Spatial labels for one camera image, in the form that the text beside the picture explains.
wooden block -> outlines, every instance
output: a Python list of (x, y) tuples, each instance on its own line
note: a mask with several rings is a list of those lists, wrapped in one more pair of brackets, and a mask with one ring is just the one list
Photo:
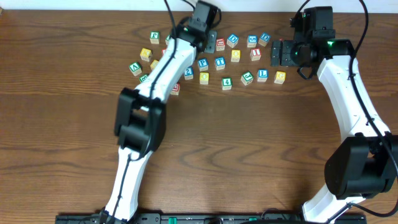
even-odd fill
[(141, 66), (139, 66), (138, 62), (132, 63), (130, 66), (130, 71), (134, 76), (137, 76), (142, 73)]
[(231, 61), (232, 62), (239, 62), (241, 59), (241, 50), (232, 50), (231, 52)]
[(158, 63), (159, 63), (158, 60), (154, 60), (154, 61), (151, 63), (151, 65), (150, 65), (150, 69), (151, 69), (151, 70), (155, 69), (155, 67), (156, 67), (156, 65), (157, 65)]
[(184, 78), (185, 78), (185, 80), (193, 79), (193, 68), (192, 67), (185, 69)]
[(256, 47), (256, 45), (257, 45), (257, 36), (256, 35), (249, 35), (247, 44), (248, 44), (248, 47)]
[(170, 41), (170, 34), (166, 37), (166, 45), (169, 44), (169, 41)]
[(278, 71), (278, 72), (276, 72), (276, 74), (275, 74), (274, 83), (276, 83), (276, 84), (283, 84), (283, 82), (285, 81), (285, 79), (286, 79), (286, 73), (285, 73), (285, 72), (280, 72), (280, 71)]
[(260, 69), (257, 72), (257, 82), (265, 82), (267, 81), (267, 78), (268, 78), (268, 70)]
[(150, 62), (150, 59), (152, 58), (152, 51), (149, 49), (142, 49), (139, 55), (141, 56), (142, 60)]
[(199, 83), (202, 85), (208, 85), (210, 79), (210, 74), (207, 72), (201, 72), (199, 76)]
[(216, 40), (216, 51), (225, 50), (225, 40), (220, 38)]
[(231, 34), (230, 37), (228, 37), (226, 44), (228, 44), (228, 46), (234, 48), (236, 46), (236, 44), (238, 44), (238, 41), (239, 41), (239, 37), (235, 34)]
[(223, 78), (221, 81), (221, 86), (223, 87), (223, 90), (232, 89), (232, 78)]
[(148, 74), (144, 74), (143, 76), (139, 77), (139, 82), (142, 83), (148, 78)]
[(260, 49), (252, 49), (250, 51), (250, 59), (253, 60), (260, 60), (261, 58), (261, 51)]
[(254, 80), (254, 77), (251, 74), (251, 72), (245, 72), (241, 78), (241, 81), (243, 82), (244, 85), (248, 85), (248, 84), (252, 83), (253, 80)]
[(202, 58), (198, 60), (199, 71), (203, 72), (209, 69), (209, 63), (207, 59)]
[(225, 59), (224, 57), (216, 58), (216, 70), (221, 70), (225, 68)]
[(180, 84), (177, 83), (175, 84), (175, 86), (173, 87), (172, 91), (170, 92), (171, 95), (176, 95), (178, 96), (178, 94), (180, 94)]
[(159, 44), (160, 43), (160, 32), (157, 31), (152, 31), (150, 33), (150, 38), (149, 38), (150, 42), (152, 44)]
[(266, 46), (271, 39), (271, 36), (267, 33), (262, 33), (259, 39), (259, 45)]

alphabet block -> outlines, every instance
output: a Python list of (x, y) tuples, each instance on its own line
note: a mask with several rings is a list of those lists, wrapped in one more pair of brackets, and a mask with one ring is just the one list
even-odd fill
[(139, 55), (141, 56), (142, 60), (150, 62), (150, 59), (152, 58), (152, 51), (149, 49), (142, 49)]
[(130, 71), (132, 72), (132, 74), (134, 76), (137, 76), (139, 74), (141, 74), (142, 70), (141, 70), (141, 66), (139, 66), (138, 62), (134, 62), (132, 63), (130, 66)]
[(257, 82), (265, 82), (267, 81), (267, 78), (268, 78), (268, 70), (260, 69), (257, 72)]
[(185, 69), (184, 78), (185, 78), (185, 80), (193, 79), (193, 68), (192, 67)]
[(231, 61), (232, 62), (239, 62), (241, 59), (241, 51), (240, 50), (232, 50), (231, 52)]
[(239, 41), (239, 37), (235, 34), (231, 34), (230, 37), (228, 37), (226, 44), (228, 44), (228, 46), (234, 48), (236, 46), (236, 44), (238, 44), (238, 41)]
[(283, 82), (285, 81), (285, 79), (286, 79), (286, 73), (285, 73), (285, 72), (280, 72), (280, 71), (278, 71), (278, 72), (276, 72), (276, 74), (275, 74), (274, 83), (276, 83), (276, 84), (283, 84)]
[(201, 72), (199, 76), (199, 83), (202, 85), (208, 85), (210, 79), (210, 74), (207, 72)]
[(252, 49), (250, 51), (250, 59), (253, 60), (260, 60), (261, 58), (261, 51), (260, 49)]
[(199, 71), (203, 72), (209, 69), (209, 63), (207, 59), (202, 58), (198, 60)]
[(267, 33), (262, 33), (259, 40), (259, 45), (266, 46), (271, 39), (271, 36)]
[(159, 44), (160, 32), (152, 31), (149, 40), (152, 44)]
[(256, 35), (249, 35), (247, 44), (248, 44), (248, 47), (256, 47), (256, 45), (257, 45), (257, 36)]
[(225, 50), (225, 40), (224, 38), (216, 40), (216, 51)]
[(216, 70), (221, 70), (225, 68), (225, 59), (224, 57), (216, 58)]
[(241, 78), (241, 81), (243, 82), (244, 85), (248, 85), (248, 84), (252, 83), (253, 80), (254, 80), (254, 77), (251, 74), (251, 72), (244, 73)]
[(232, 78), (223, 78), (221, 81), (221, 86), (223, 87), (223, 90), (232, 89)]

cable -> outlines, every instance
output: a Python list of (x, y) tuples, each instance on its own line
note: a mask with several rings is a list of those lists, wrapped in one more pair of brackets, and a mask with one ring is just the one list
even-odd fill
[[(267, 214), (270, 210), (275, 210), (275, 211), (278, 211), (278, 212), (280, 211), (278, 208), (268, 208), (267, 210), (265, 210), (265, 211), (261, 214), (261, 219), (262, 219), (262, 220), (265, 218), (264, 215)], [(281, 213), (281, 215), (282, 215), (282, 217), (283, 217), (285, 220), (287, 220), (287, 218), (285, 217), (284, 214)]]
[(188, 5), (190, 5), (190, 6), (193, 8), (193, 10), (195, 10), (195, 6), (193, 6), (192, 3), (188, 2), (187, 0), (182, 0), (182, 1), (183, 1), (183, 2), (186, 2)]
[[(390, 149), (390, 147), (389, 147), (389, 144), (388, 144), (388, 142), (384, 139), (384, 137), (383, 137), (383, 135), (381, 134), (380, 130), (379, 130), (379, 129), (376, 127), (376, 125), (374, 124), (373, 119), (372, 119), (371, 115), (369, 114), (368, 110), (366, 109), (366, 106), (365, 106), (365, 104), (364, 104), (364, 102), (363, 102), (363, 100), (362, 100), (362, 98), (361, 98), (361, 95), (359, 94), (358, 88), (357, 88), (356, 83), (355, 83), (355, 80), (354, 80), (354, 76), (355, 76), (355, 75), (353, 74), (354, 59), (356, 58), (356, 54), (358, 53), (358, 50), (359, 50), (359, 48), (361, 47), (361, 44), (362, 44), (362, 42), (363, 42), (363, 39), (365, 38), (366, 32), (367, 32), (367, 30), (368, 30), (368, 25), (369, 25), (369, 14), (368, 14), (368, 9), (366, 8), (366, 5), (365, 5), (365, 3), (363, 2), (363, 0), (359, 0), (359, 1), (360, 1), (360, 3), (362, 4), (362, 7), (363, 7), (363, 9), (364, 9), (364, 11), (365, 11), (365, 19), (366, 19), (366, 22), (365, 22), (365, 28), (364, 28), (362, 37), (361, 37), (361, 39), (359, 40), (359, 43), (358, 43), (358, 45), (356, 46), (355, 51), (354, 51), (354, 53), (353, 53), (352, 56), (351, 56), (351, 60), (349, 61), (349, 78), (350, 78), (350, 80), (351, 80), (351, 84), (352, 84), (352, 86), (353, 86), (353, 89), (354, 89), (355, 95), (356, 95), (356, 97), (357, 97), (357, 99), (358, 99), (358, 102), (359, 102), (359, 104), (361, 105), (362, 110), (363, 110), (363, 112), (364, 112), (364, 114), (365, 114), (365, 117), (368, 119), (368, 123), (372, 126), (373, 130), (376, 132), (378, 138), (379, 138), (380, 141), (382, 142), (382, 145), (384, 146), (384, 149), (386, 150), (388, 156), (390, 157), (390, 159), (391, 159), (391, 161), (392, 161), (392, 163), (393, 163), (393, 165), (394, 165), (394, 168), (395, 168), (395, 170), (396, 170), (396, 175), (397, 175), (397, 178), (398, 178), (398, 166), (397, 166), (397, 162), (396, 162), (396, 160), (394, 159), (394, 156), (392, 155), (392, 152), (391, 152), (391, 149)], [(377, 212), (374, 212), (374, 211), (372, 211), (372, 210), (370, 210), (370, 209), (368, 209), (368, 208), (362, 207), (362, 206), (360, 206), (360, 205), (358, 205), (358, 204), (356, 204), (356, 203), (348, 203), (348, 205), (357, 207), (357, 208), (361, 209), (361, 210), (364, 211), (364, 212), (368, 212), (368, 213), (371, 214), (371, 215), (374, 215), (374, 216), (377, 216), (377, 217), (383, 217), (383, 218), (393, 216), (393, 215), (394, 215), (395, 213), (397, 213), (397, 211), (398, 211), (398, 199), (397, 199), (397, 203), (396, 203), (395, 207), (394, 207), (390, 212), (387, 212), (387, 213), (377, 213)]]
[(120, 189), (119, 189), (118, 200), (116, 201), (116, 204), (114, 205), (112, 217), (111, 217), (111, 219), (109, 220), (109, 223), (114, 223), (114, 216), (115, 216), (115, 214), (116, 214), (116, 209), (118, 209), (119, 201), (120, 201), (120, 198), (122, 197), (123, 183), (124, 183), (124, 179), (126, 178), (127, 168), (129, 168), (129, 164), (130, 164), (131, 161), (132, 161), (132, 159), (131, 159), (131, 154), (129, 154), (129, 155), (128, 155), (128, 158), (127, 158), (126, 168), (124, 168), (124, 172), (123, 172), (123, 176), (122, 176), (122, 181), (121, 181), (121, 183), (120, 183)]

table surface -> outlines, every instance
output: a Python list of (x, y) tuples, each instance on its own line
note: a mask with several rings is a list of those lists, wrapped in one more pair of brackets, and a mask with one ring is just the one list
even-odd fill
[[(175, 12), (175, 20), (189, 15)], [(252, 62), (246, 38), (268, 32), (291, 39), (292, 13), (223, 13), (218, 37), (241, 39), (203, 54), (209, 85), (181, 79), (167, 104), (167, 132), (151, 157), (139, 192), (142, 208), (165, 213), (260, 213), (292, 210), (324, 184), (323, 167), (340, 131), (322, 84), (297, 68), (271, 67), (270, 44)], [(335, 14), (337, 38), (358, 43), (363, 14)], [(93, 213), (109, 200), (118, 166), (113, 135), (121, 89), (139, 80), (129, 71), (141, 48), (160, 59), (171, 28), (166, 12), (4, 11), (0, 17), (0, 223), (53, 223), (60, 213)], [(160, 45), (149, 34), (160, 31)], [(384, 122), (398, 132), (398, 15), (371, 14), (358, 60), (363, 82)], [(227, 65), (216, 71), (214, 58)], [(266, 68), (270, 80), (244, 86), (243, 72)], [(273, 84), (277, 70), (287, 72)], [(221, 90), (221, 77), (233, 89)], [(363, 205), (380, 212), (398, 188)], [(368, 215), (369, 223), (396, 223)]]

black cable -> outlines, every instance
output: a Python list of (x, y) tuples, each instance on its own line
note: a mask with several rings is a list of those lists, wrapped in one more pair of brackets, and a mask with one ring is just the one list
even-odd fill
[(187, 0), (182, 0), (182, 1), (183, 1), (183, 2), (186, 2), (187, 4), (189, 4), (189, 5), (193, 8), (193, 10), (195, 10), (195, 6), (193, 6), (192, 3), (188, 2)]
[[(355, 79), (354, 79), (354, 76), (355, 76), (355, 75), (353, 74), (354, 59), (356, 58), (356, 54), (358, 53), (358, 50), (359, 50), (359, 48), (361, 47), (361, 44), (362, 44), (362, 42), (363, 42), (363, 39), (365, 38), (366, 32), (367, 32), (367, 30), (368, 30), (368, 25), (369, 25), (369, 14), (368, 14), (368, 9), (366, 8), (366, 5), (365, 5), (365, 3), (363, 2), (363, 0), (359, 0), (359, 1), (360, 1), (360, 3), (362, 4), (362, 7), (363, 7), (363, 9), (364, 9), (364, 11), (365, 11), (365, 19), (366, 19), (366, 22), (365, 22), (365, 29), (364, 29), (364, 31), (363, 31), (362, 37), (361, 37), (361, 39), (359, 40), (359, 43), (358, 43), (358, 45), (356, 46), (355, 51), (354, 51), (354, 53), (353, 53), (352, 56), (351, 56), (351, 60), (349, 61), (349, 78), (350, 78), (350, 80), (351, 80), (351, 84), (352, 84), (352, 86), (353, 86), (353, 89), (354, 89), (355, 95), (356, 95), (356, 97), (357, 97), (357, 99), (358, 99), (358, 102), (359, 102), (359, 104), (361, 105), (362, 110), (363, 110), (363, 112), (364, 112), (364, 114), (365, 114), (365, 117), (366, 117), (366, 119), (368, 119), (368, 123), (372, 126), (373, 130), (376, 132), (378, 138), (379, 138), (380, 141), (382, 142), (382, 145), (384, 146), (384, 149), (386, 150), (388, 156), (390, 157), (390, 159), (391, 159), (391, 161), (392, 161), (392, 164), (394, 165), (394, 168), (395, 168), (395, 170), (396, 170), (396, 175), (397, 175), (397, 178), (398, 178), (398, 166), (397, 166), (397, 162), (396, 162), (396, 160), (394, 159), (394, 156), (392, 155), (391, 149), (390, 149), (390, 147), (389, 147), (389, 143), (384, 139), (384, 137), (383, 137), (383, 135), (381, 134), (380, 130), (379, 130), (379, 129), (376, 127), (376, 125), (374, 124), (373, 119), (372, 119), (371, 115), (369, 114), (368, 110), (366, 109), (366, 106), (365, 106), (365, 104), (364, 104), (364, 102), (363, 102), (363, 100), (362, 100), (362, 98), (361, 98), (361, 95), (359, 94), (359, 91), (358, 91), (358, 88), (357, 88), (357, 86), (356, 86)], [(397, 211), (398, 211), (398, 199), (397, 199), (397, 203), (396, 203), (395, 207), (394, 207), (390, 212), (387, 212), (387, 213), (377, 213), (377, 212), (374, 212), (374, 211), (372, 211), (372, 210), (370, 210), (370, 209), (368, 209), (368, 208), (362, 207), (362, 206), (360, 206), (360, 205), (358, 205), (358, 204), (356, 204), (356, 203), (348, 203), (348, 205), (357, 207), (357, 208), (361, 209), (361, 210), (364, 211), (364, 212), (368, 212), (368, 213), (371, 214), (371, 215), (374, 215), (374, 216), (377, 216), (377, 217), (383, 217), (383, 218), (393, 216), (393, 215), (394, 215), (395, 213), (397, 213)]]
[(121, 181), (121, 183), (120, 183), (120, 189), (119, 189), (118, 200), (116, 201), (116, 204), (114, 205), (112, 217), (111, 217), (111, 219), (109, 220), (110, 223), (114, 223), (114, 216), (115, 216), (115, 214), (116, 214), (116, 209), (118, 209), (119, 201), (120, 201), (120, 198), (122, 197), (123, 183), (124, 183), (124, 179), (126, 178), (127, 168), (129, 168), (129, 164), (130, 164), (131, 161), (132, 161), (132, 159), (131, 159), (131, 154), (129, 154), (129, 155), (128, 155), (128, 158), (127, 158), (126, 168), (124, 168), (124, 172), (123, 172), (123, 176), (122, 176), (122, 181)]
[[(280, 211), (278, 208), (268, 208), (267, 210), (265, 210), (262, 214), (261, 214), (261, 219), (263, 220), (265, 217), (264, 217), (264, 215), (265, 214), (267, 214), (267, 213), (269, 213), (269, 211), (271, 211), (271, 210), (275, 210), (275, 211)], [(287, 220), (287, 218), (285, 217), (285, 215), (284, 214), (282, 214), (281, 213), (281, 215), (282, 215), (282, 217), (285, 219), (285, 220)]]

